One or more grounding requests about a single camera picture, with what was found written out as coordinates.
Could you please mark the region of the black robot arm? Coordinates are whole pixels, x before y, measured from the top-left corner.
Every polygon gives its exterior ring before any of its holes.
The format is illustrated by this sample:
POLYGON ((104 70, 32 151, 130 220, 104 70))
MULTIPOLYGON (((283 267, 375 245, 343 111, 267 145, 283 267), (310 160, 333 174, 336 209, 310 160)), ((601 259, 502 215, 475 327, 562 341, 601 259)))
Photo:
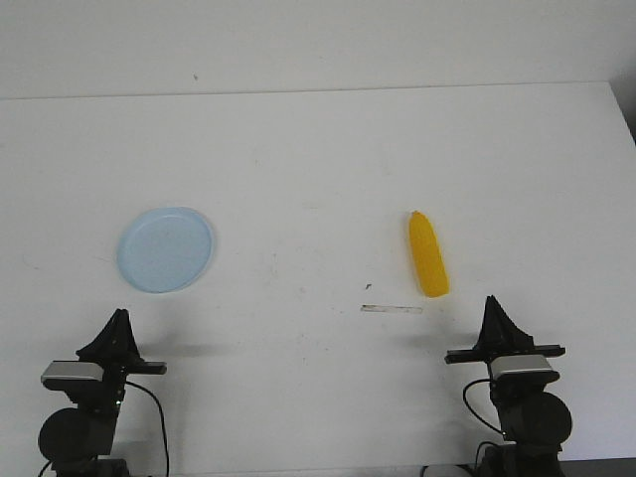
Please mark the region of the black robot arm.
POLYGON ((158 397, 132 382, 134 376, 163 376, 164 362, 144 360, 138 350, 129 312, 116 309, 104 328, 76 351, 77 359, 53 360, 41 375, 45 389, 64 393, 72 407, 52 413, 38 435, 38 447, 46 459, 42 472, 57 476, 129 476, 123 458, 110 453, 126 389, 146 393, 157 406, 165 472, 170 474, 170 455, 165 412, 158 397))
POLYGON ((562 476, 558 460, 561 445, 572 431, 572 416, 566 404, 546 391, 559 379, 550 358, 565 354, 559 344, 537 345, 508 316, 497 298, 486 298, 476 344, 465 350, 449 350, 448 365, 479 363, 488 376, 462 390, 467 409, 501 436, 501 444, 484 441, 477 447, 471 474, 474 476, 562 476), (489 387, 497 411, 494 425, 478 414, 468 401, 468 391, 479 384, 489 387))

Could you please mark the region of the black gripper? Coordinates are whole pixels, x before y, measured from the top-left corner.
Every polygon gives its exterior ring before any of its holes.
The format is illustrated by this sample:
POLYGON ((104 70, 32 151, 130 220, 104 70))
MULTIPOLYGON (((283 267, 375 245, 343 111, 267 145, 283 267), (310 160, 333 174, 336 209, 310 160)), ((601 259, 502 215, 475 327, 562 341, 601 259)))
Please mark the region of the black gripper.
POLYGON ((121 352, 119 345, 120 319, 126 361, 132 364, 114 363, 104 368, 102 391, 108 398, 123 397, 125 382, 130 375, 162 376, 167 373, 165 362, 146 362, 141 358, 131 327, 129 312, 126 309, 116 309, 97 336, 89 344, 76 351, 79 360, 91 363, 113 361, 121 352))
POLYGON ((482 325, 474 349, 448 350, 445 363, 447 365, 479 362, 490 364, 497 358, 507 356, 540 355, 546 358, 557 358, 565 354, 565 347, 561 345, 540 345, 530 351, 488 351, 496 342, 496 319, 501 336, 501 347, 507 349, 533 349, 535 347, 534 338, 518 328, 497 298, 489 295, 486 298, 482 325))

